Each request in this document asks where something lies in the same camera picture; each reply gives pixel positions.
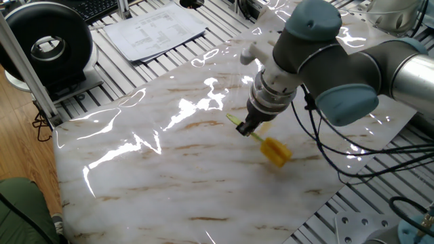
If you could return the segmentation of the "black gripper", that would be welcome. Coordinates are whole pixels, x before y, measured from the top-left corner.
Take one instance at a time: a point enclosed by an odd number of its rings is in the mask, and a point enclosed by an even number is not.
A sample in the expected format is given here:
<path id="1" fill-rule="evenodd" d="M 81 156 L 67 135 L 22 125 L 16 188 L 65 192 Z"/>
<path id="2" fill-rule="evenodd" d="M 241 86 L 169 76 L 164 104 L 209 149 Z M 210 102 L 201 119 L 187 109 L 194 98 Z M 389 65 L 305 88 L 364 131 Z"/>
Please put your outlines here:
<path id="1" fill-rule="evenodd" d="M 241 122 L 236 127 L 236 130 L 245 137 L 254 133 L 262 122 L 271 121 L 277 116 L 259 111 L 251 102 L 247 102 L 247 110 L 248 115 L 245 118 L 245 122 Z"/>

